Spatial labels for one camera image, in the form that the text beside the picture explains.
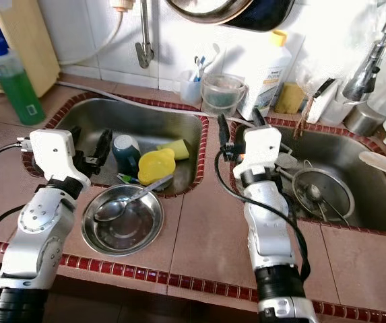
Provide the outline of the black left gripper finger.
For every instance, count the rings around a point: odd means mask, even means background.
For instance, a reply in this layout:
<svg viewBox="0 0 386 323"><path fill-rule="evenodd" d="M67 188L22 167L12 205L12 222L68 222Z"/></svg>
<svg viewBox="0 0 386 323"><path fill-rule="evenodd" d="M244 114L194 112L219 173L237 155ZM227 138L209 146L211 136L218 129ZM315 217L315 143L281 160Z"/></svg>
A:
<svg viewBox="0 0 386 323"><path fill-rule="evenodd" d="M98 138L97 144L94 150L95 164L104 164L108 155L112 151L112 131L104 129Z"/></svg>

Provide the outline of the dark teal mug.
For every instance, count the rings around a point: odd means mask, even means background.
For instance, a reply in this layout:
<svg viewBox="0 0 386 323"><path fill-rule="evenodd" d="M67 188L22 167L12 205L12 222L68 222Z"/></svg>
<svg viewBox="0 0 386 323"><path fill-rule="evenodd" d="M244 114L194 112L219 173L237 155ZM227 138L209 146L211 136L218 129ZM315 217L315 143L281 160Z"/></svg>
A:
<svg viewBox="0 0 386 323"><path fill-rule="evenodd" d="M112 154L119 173L138 178L141 153L137 139L130 135L117 135L112 141Z"/></svg>

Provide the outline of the large steel spoon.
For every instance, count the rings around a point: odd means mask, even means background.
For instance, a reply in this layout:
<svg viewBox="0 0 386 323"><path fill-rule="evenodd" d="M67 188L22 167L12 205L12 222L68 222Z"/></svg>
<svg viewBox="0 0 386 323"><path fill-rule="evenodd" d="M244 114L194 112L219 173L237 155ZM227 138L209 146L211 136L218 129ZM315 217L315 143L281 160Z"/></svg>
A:
<svg viewBox="0 0 386 323"><path fill-rule="evenodd" d="M132 203L137 202L137 200L143 198L156 188L167 184L167 182L171 181L172 178L174 178L172 174L163 176L163 178L160 178L159 180L152 182L152 184L141 188L141 190L133 196L124 197L113 200L112 202L104 203L103 206L100 206L95 213L94 220L96 222L110 222L113 221L113 219L118 219L120 216L124 215Z"/></svg>

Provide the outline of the round steel bowl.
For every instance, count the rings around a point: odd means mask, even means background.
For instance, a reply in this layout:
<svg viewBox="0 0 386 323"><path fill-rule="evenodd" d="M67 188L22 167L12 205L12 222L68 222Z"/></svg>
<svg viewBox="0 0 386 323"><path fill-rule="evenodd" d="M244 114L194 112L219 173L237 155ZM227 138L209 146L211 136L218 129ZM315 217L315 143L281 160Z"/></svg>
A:
<svg viewBox="0 0 386 323"><path fill-rule="evenodd" d="M131 204L124 215L110 222L96 222L95 213L104 203L130 197L144 188L136 184L118 184L92 198L82 219L82 236L95 252L107 256L128 256L146 249L160 234L165 220L162 204L150 192Z"/></svg>

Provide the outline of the white detergent bottle yellow cap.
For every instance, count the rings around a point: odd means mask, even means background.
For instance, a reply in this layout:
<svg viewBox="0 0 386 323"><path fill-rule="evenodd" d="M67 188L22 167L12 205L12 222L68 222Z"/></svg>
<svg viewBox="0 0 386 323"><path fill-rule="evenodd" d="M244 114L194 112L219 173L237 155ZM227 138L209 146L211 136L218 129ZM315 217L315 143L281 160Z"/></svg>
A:
<svg viewBox="0 0 386 323"><path fill-rule="evenodd" d="M283 30L270 31L269 39L253 47L251 58L244 61L248 90L238 111L245 120L252 121L256 110L262 116L269 114L270 102L281 88L292 62L291 52L286 46L287 37Z"/></svg>

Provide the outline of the clear plastic bucket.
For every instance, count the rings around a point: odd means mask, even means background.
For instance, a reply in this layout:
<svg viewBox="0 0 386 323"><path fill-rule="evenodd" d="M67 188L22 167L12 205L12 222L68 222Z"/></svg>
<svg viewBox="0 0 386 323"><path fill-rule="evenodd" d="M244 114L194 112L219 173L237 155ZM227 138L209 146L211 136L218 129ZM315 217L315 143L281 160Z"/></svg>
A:
<svg viewBox="0 0 386 323"><path fill-rule="evenodd" d="M210 73L201 78L201 110L209 116L232 116L247 95L244 77Z"/></svg>

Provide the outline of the brown hanging brush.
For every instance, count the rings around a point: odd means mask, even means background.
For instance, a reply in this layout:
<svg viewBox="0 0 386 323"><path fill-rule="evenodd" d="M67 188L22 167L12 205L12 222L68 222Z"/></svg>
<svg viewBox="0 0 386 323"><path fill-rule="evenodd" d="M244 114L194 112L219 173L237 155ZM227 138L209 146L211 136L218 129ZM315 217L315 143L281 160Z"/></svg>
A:
<svg viewBox="0 0 386 323"><path fill-rule="evenodd" d="M310 111L312 110L312 105L314 104L314 97L309 96L307 99L307 104L304 106L304 110L302 111L300 119L298 119L296 126L294 127L294 131L292 132L292 138L295 141L300 138L304 131L304 127L306 126L307 119L309 119Z"/></svg>

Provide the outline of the green dish soap bottle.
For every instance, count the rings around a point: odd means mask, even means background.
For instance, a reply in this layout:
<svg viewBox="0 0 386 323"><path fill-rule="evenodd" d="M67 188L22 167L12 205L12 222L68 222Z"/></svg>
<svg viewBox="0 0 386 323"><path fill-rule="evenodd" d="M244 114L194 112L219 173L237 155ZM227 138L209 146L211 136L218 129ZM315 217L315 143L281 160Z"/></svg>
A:
<svg viewBox="0 0 386 323"><path fill-rule="evenodd" d="M3 37L0 37L0 84L22 124L36 125L45 119L21 58Z"/></svg>

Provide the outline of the small steel spoon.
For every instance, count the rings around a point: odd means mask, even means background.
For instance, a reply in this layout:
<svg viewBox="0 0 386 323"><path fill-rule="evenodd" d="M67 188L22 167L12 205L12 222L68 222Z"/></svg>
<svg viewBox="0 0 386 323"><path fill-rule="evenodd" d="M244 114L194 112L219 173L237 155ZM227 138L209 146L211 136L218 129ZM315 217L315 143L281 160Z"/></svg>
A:
<svg viewBox="0 0 386 323"><path fill-rule="evenodd" d="M309 199L310 202L319 210L322 220L329 221L324 209L324 197L320 193L318 187L314 184L307 184L304 188L304 193L306 194L307 199Z"/></svg>

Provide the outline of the clear plastic bag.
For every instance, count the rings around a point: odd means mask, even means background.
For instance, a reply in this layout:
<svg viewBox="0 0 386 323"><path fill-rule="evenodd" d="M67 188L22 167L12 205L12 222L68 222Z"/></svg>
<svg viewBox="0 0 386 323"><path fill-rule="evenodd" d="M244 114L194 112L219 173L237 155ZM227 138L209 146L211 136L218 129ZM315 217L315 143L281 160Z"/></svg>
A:
<svg viewBox="0 0 386 323"><path fill-rule="evenodd" d="M310 94L330 78L347 80L380 37L381 25L376 17L327 20L316 25L296 59L296 83Z"/></svg>

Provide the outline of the dark blue hanging pan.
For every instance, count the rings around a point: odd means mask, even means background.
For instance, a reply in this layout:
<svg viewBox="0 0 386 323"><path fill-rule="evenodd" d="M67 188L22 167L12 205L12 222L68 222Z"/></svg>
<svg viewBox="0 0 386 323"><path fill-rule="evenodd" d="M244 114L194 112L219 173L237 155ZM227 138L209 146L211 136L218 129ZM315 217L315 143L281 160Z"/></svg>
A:
<svg viewBox="0 0 386 323"><path fill-rule="evenodd" d="M295 0L252 0L236 17L224 26L266 33L275 30L288 18Z"/></svg>

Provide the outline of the cream water ionizer appliance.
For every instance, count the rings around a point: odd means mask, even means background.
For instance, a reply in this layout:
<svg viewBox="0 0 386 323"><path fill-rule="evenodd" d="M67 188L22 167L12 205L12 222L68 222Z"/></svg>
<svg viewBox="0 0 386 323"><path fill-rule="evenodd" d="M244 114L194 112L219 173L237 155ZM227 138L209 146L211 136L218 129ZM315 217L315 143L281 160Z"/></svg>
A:
<svg viewBox="0 0 386 323"><path fill-rule="evenodd" d="M0 39L17 53L41 98L58 80L60 66L38 0L0 0Z"/></svg>

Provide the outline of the steel hanging wok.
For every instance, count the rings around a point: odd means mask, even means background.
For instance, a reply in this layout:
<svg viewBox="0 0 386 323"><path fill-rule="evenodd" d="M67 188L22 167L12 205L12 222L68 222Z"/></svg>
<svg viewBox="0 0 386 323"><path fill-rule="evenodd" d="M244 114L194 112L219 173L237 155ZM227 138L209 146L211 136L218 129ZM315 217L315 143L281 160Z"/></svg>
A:
<svg viewBox="0 0 386 323"><path fill-rule="evenodd" d="M225 24L251 6L253 0L166 0L169 8L194 24Z"/></svg>

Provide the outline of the dark brown counter cabinet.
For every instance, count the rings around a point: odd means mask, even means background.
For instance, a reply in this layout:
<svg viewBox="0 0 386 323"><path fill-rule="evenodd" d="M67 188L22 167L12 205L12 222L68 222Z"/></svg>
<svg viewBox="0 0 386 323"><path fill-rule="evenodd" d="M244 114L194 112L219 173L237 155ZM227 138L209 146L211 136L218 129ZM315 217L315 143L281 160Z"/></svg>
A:
<svg viewBox="0 0 386 323"><path fill-rule="evenodd" d="M72 256L32 323L258 323L254 290Z"/></svg>

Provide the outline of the steel wall tap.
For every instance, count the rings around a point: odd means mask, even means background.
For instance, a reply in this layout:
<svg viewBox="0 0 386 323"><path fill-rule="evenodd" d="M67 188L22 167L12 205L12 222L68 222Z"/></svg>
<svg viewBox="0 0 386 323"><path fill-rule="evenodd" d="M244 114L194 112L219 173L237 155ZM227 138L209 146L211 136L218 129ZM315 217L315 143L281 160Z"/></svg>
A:
<svg viewBox="0 0 386 323"><path fill-rule="evenodd" d="M138 3L141 20L141 41L135 44L138 65L142 69L150 67L150 63L155 59L152 46L152 25L150 25L150 4L148 0L134 0Z"/></svg>

